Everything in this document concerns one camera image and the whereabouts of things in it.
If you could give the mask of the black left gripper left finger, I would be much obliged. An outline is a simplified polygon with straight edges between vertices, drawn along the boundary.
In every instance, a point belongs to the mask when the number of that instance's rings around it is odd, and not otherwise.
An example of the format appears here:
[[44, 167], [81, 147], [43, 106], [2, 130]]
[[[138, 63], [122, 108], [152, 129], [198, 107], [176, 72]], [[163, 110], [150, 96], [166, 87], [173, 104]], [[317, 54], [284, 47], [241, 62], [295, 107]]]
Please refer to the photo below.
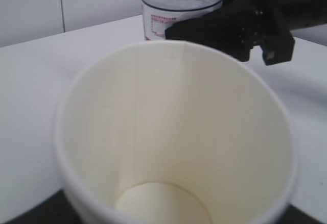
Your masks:
[[75, 224], [80, 217], [60, 190], [47, 200], [9, 221], [7, 224]]

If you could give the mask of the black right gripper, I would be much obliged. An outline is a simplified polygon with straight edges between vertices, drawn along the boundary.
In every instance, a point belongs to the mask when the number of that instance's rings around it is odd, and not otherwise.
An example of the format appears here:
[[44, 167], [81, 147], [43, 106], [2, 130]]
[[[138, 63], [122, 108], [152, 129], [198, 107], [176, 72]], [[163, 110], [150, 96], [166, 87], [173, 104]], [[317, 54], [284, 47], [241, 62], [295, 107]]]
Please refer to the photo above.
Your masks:
[[324, 24], [326, 0], [224, 0], [217, 10], [174, 23], [165, 38], [205, 45], [241, 62], [259, 46], [269, 66], [292, 60], [292, 30]]

